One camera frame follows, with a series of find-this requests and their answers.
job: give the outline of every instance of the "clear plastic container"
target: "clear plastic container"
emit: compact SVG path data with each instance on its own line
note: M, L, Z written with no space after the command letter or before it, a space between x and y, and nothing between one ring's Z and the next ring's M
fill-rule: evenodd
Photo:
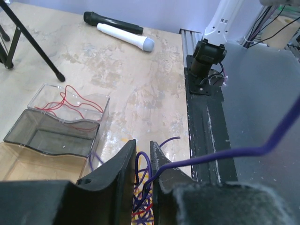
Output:
M18 144L0 143L0 180L71 180L83 176L88 160L47 155Z
M60 106L64 96L65 88L56 85L43 84L33 99L29 102L28 108L33 110L41 110L51 116L56 116L59 120L75 121L75 120L95 120L100 124L106 123L110 97L101 94L90 94L83 96L83 100L71 88L67 89L65 105Z
M31 148L46 155L93 156L99 143L100 124L93 120L60 121L56 117L25 109L4 142Z

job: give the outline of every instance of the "black tripod leg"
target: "black tripod leg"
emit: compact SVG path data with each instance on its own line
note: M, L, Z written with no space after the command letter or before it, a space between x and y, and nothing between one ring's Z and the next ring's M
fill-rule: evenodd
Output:
M49 57L45 54L43 49L38 45L35 39L31 36L25 26L21 23L18 17L14 14L14 12L8 7L8 5L4 2L4 0L0 0L0 7L6 12L8 17L15 23L15 25L20 28L23 35L27 38L27 40L32 44L32 46L36 49L36 51L40 54L40 56L45 60L48 66L55 73L57 79L59 81L64 82L66 79L64 75L56 68L56 66L52 63Z
M8 69L8 67L6 66L6 61L8 60L8 55L5 51L5 49L3 48L1 42L0 42L0 62L3 63L3 65L5 66L5 68Z
M12 69L14 67L13 56L15 54L15 49L17 48L17 44L19 42L20 35L21 35L20 28L16 27L15 34L14 34L13 40L11 42L8 56L7 56L7 61L6 61L6 66L8 69Z
M3 37L3 40L10 41L9 35L5 32L5 30L0 25L0 35Z

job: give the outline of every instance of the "marbled table surface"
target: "marbled table surface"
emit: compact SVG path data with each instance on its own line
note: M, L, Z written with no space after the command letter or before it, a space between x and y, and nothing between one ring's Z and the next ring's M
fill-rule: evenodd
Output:
M101 33L82 15L21 3L11 9L65 77L60 83L23 36L13 70L0 66L0 138L26 109L43 83L74 86L80 94L109 95L110 114L98 153L113 157L129 139L149 154L150 141L180 136L162 149L171 161L188 159L188 122L182 43L179 34L144 29L155 41L154 51ZM2 11L0 24L12 38L15 25ZM190 168L182 169L190 175Z

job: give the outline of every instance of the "black cable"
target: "black cable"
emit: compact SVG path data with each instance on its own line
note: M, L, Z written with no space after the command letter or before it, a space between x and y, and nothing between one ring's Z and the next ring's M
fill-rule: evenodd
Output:
M219 80L221 80L222 78L224 78L224 76L218 77L217 80L212 84L212 86L214 86Z
M257 25L257 27L259 27L260 25L261 25L261 23L263 22L263 20L264 20L264 18L266 17L266 15L268 14L268 12L271 10L271 6L268 6L267 8L266 8L266 10L263 12L263 14L256 20L256 22L254 23L254 25L252 26L252 30L251 30L251 32L250 32L250 35L249 35L249 37L247 38L247 40L248 41L253 41L254 40L254 38L252 39L252 40L249 40L249 38L254 34L254 32L256 31L253 31L253 29L254 29L254 27L255 27L255 25L257 24L257 22L260 20L260 22L259 22L259 24ZM245 43L244 44L244 47L245 48L249 48L249 46L250 46L250 42L247 42L247 43Z
M293 21L291 21L290 23L288 23L286 26L284 26L283 28L281 28L279 31L277 31L274 35L272 35L271 37L268 37L268 38L266 38L266 39L264 39L264 40L262 40L262 41L259 41L259 42L257 42L257 43L255 43L254 45L257 45L257 44L259 44L259 43L261 43L261 42L264 42L264 41L266 41L266 40L269 40L269 39L271 39L271 38L273 38L273 37L275 37L278 33L280 33L284 28L286 28L287 26L289 26L289 25L291 25L293 22L295 22L295 21L297 21L297 20L299 20L300 19L300 16L297 18L297 19L294 19Z
M256 23L261 19L262 16L265 17L265 16L267 15L267 13L268 13L270 10L271 10L271 6L267 7L266 10L264 11L264 13L256 20L256 22L254 23L254 25L253 25L253 27L252 27L252 30L251 30L251 32L250 32L249 37L252 36L252 34L253 34L253 29L254 29Z
M298 50L300 49L300 46L296 46L296 45L289 45L288 44L287 46L297 48Z
M220 75L220 74L223 73L223 71L224 71L224 66L223 66L223 64L222 64L221 62L219 62L219 64L220 64L220 67L222 68L221 72L219 72L218 74L211 74L211 75L209 75L208 77L205 77L205 78L200 82L199 85L203 85L204 83L206 83L206 82L207 82L210 78L212 78L213 76Z
M271 23L273 23L273 22L280 16L280 14L283 12L284 8L285 8L285 5L282 7L282 10L278 13L278 15L277 15L270 23L268 23L267 25L265 25L265 26L258 32L258 34L259 34L263 29L265 29L267 26L269 26Z

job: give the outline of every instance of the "red wire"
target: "red wire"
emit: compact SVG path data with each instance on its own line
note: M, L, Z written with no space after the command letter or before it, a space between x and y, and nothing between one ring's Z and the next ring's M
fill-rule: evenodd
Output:
M139 214L142 214L142 213L145 213L147 211L149 211L153 206L153 203L151 203L145 210L142 210L142 211L138 211L138 212L135 212L135 213L132 213L132 216L135 216L135 215L139 215Z
M72 105L72 104L70 104L70 103L66 100L66 97L67 97L67 87L72 88L72 89L76 92L76 94L77 94L81 99L83 99L83 100L85 100L85 101L87 101L87 102L90 102L90 103L95 104L96 106L98 106L98 107L100 108L100 110L97 109L95 106L93 106L93 105L91 105L91 104L87 104L87 103L81 103L80 105ZM64 92L64 93L63 93L63 92L60 92L60 96L62 97L62 101L61 101L61 102L59 102L59 103L57 103L57 102L50 102L50 103L48 103L48 104L43 108L43 110L56 110L56 109L59 109L59 108L64 104L64 102L66 101L68 104L70 104L70 105L73 106L73 107L80 107L81 105L90 105L90 106L94 107L95 109L97 109L99 112L101 112L101 113L104 112L101 106L99 106L97 103L95 103L95 102L93 102L93 101L87 100L87 99L85 99L84 97L82 97L82 96L78 93L78 91L76 91L75 88L73 88L71 85L67 85L67 86L65 87L65 92ZM50 108L46 108L49 104L53 104L53 103L56 103L56 105L55 105L55 106L52 106L52 107L50 107Z
M95 104L95 105L98 106L100 109L98 109L98 108L96 108L94 105L88 104L88 103L80 103L79 105L73 105L73 104L69 103L69 102L66 100L66 97L67 97L67 87L72 88L72 89L76 92L76 94L77 94L81 99L83 99L83 100L85 100L85 101L87 101L87 102L90 102L90 103L92 103L92 104ZM78 108L78 107L80 107L80 106L82 106L82 105L89 105L89 106L95 108L96 110L98 110L100 113L103 113L103 112L104 112L101 106L99 106L97 103L95 103L95 102L93 102L93 101L87 100L87 99L85 99L84 97L82 97L82 96L78 93L78 91L76 91L76 89L75 89L74 87L72 87L71 85L66 85L66 86L65 86L65 92L60 92L60 96L62 97L62 101L61 101L61 102L49 102L49 103L46 104L46 106L44 106L43 108L39 108L39 107L36 107L36 106L35 106L35 108L40 109L40 110L44 110L44 111L47 111L47 112L50 112L50 113L53 113L53 114L57 117L57 115L55 114L55 112L53 112L53 110L57 110L57 109L61 108L61 107L64 105L64 106L68 107L69 109L72 109L72 110L75 110L76 112L78 112L82 119L85 119L84 116L82 115L82 113L81 113L79 110L74 109L74 108L72 108L72 107ZM52 107L50 107L50 108L47 108L47 106L50 105L50 104L56 104L56 105L55 105L55 106L52 106ZM92 131L92 130L95 130L95 129L97 128L97 126L96 126L96 127L93 127L93 128L78 128L78 127L74 127L74 126L72 126L72 125L70 125L70 126L73 127L73 128L75 128L75 129L77 129L77 130L81 130L81 131L85 131L85 130L86 130L86 131Z

